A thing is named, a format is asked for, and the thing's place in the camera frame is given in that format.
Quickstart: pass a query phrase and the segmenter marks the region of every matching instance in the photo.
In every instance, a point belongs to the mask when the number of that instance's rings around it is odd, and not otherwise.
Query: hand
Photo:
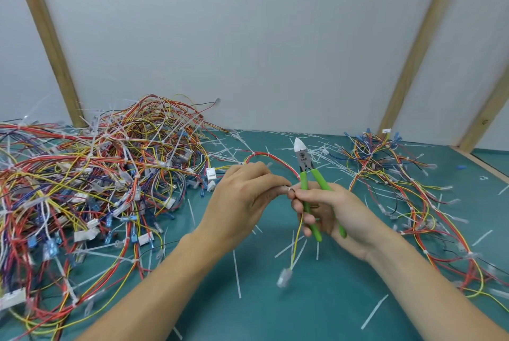
[[[262,163],[232,165],[210,198],[195,232],[222,253],[233,250],[255,228],[265,207],[291,183]]]
[[[353,193],[339,184],[328,184],[332,191],[321,190],[316,182],[309,182],[308,191],[301,190],[300,184],[290,188],[288,198],[292,200],[292,208],[296,210],[299,220],[303,213],[301,200],[309,202],[312,215],[304,213],[304,223],[316,224],[318,229],[331,235],[341,247],[363,261],[386,236],[397,235]],[[339,233],[338,221],[347,231],[345,239]],[[303,233],[309,237],[311,229],[305,226]]]

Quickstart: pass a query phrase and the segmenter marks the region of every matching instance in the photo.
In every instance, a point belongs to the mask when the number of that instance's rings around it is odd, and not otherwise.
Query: plier jaw
[[[297,156],[301,172],[305,172],[307,169],[312,170],[315,168],[309,156],[308,150],[297,151],[295,155]]]

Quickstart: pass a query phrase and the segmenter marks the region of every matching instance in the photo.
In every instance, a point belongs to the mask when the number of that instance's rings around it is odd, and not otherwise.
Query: wooden strip
[[[473,161],[475,164],[478,164],[480,165],[482,168],[484,168],[485,170],[487,170],[489,173],[491,173],[492,175],[498,177],[500,180],[502,180],[503,182],[506,182],[507,184],[509,184],[509,177],[504,175],[502,172],[498,171],[497,169],[493,168],[491,165],[485,163],[484,161],[482,161],[481,159],[479,158],[476,158],[474,155],[470,154],[470,153],[467,153],[467,152],[464,152],[462,151],[461,149],[459,149],[457,146],[450,146],[450,148],[452,148],[453,150],[455,150],[456,152],[462,154],[463,156],[465,156],[466,158],[470,159],[471,161]]]
[[[431,0],[428,12],[426,13],[423,22],[420,26],[419,33],[415,38],[410,53],[401,71],[398,83],[392,92],[392,97],[389,105],[385,110],[384,117],[378,129],[378,135],[382,135],[383,129],[389,129],[394,126],[398,114],[405,97],[407,96],[410,86],[419,71],[420,65],[424,60],[424,56],[428,51],[429,45],[442,22],[442,18],[449,6],[450,0]]]
[[[41,37],[42,44],[48,55],[48,60],[55,74],[56,81],[60,87],[60,92],[64,98],[67,112],[71,117],[75,127],[81,128],[86,126],[86,122],[82,119],[83,111],[76,94],[76,89],[72,82],[71,74],[67,66],[67,62],[60,46],[59,39],[49,15],[46,2],[44,0],[27,0],[30,12],[34,18],[35,26]]]
[[[460,149],[470,153],[509,99],[509,64],[493,88],[489,98],[461,139]]]

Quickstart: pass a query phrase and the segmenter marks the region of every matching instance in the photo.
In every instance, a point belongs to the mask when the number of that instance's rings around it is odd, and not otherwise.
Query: clear plastic connector
[[[279,275],[279,279],[277,280],[277,287],[286,287],[288,286],[288,282],[290,278],[292,278],[292,273],[290,269],[283,269],[281,274]]]

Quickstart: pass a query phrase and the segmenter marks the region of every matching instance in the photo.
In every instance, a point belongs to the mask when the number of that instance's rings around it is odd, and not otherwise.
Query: wire cutter
[[[313,174],[316,181],[318,182],[318,185],[320,186],[320,188],[322,190],[332,191],[331,188],[329,187],[328,183],[323,178],[320,171],[318,171],[315,168],[315,165],[313,164],[313,162],[311,160],[311,156],[309,155],[308,148],[302,142],[301,139],[299,139],[299,138],[295,139],[293,149],[295,151],[295,155],[297,156],[297,160],[298,160],[299,166],[300,166],[300,187],[301,187],[301,189],[303,189],[303,190],[309,189],[308,188],[308,173],[306,172],[306,170],[308,169]],[[309,203],[302,202],[302,204],[304,205],[304,211],[307,212],[308,214],[310,214],[311,210],[309,208]],[[343,238],[346,238],[347,232],[346,232],[345,228],[341,225],[339,225],[339,226],[340,226],[340,235]],[[320,230],[318,230],[318,227],[316,226],[316,224],[310,225],[309,228],[311,229],[311,232],[313,232],[313,235],[315,236],[316,240],[318,242],[321,242],[322,234],[321,234]]]

